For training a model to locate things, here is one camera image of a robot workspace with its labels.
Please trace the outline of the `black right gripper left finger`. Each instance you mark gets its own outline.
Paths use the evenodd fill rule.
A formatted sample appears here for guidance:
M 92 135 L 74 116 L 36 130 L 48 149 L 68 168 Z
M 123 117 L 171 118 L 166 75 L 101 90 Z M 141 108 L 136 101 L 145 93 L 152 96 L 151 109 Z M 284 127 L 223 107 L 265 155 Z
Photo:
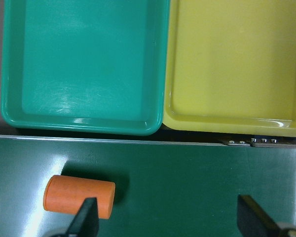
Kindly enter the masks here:
M 96 237 L 99 231 L 98 205 L 95 197 L 86 198 L 66 231 L 67 237 Z

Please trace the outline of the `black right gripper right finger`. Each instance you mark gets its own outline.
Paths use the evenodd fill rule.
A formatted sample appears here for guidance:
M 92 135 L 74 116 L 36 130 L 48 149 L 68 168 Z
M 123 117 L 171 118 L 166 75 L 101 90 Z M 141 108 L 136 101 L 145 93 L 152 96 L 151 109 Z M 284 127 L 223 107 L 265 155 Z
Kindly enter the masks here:
M 250 195 L 238 195 L 237 227 L 243 237 L 278 237 L 279 226 Z

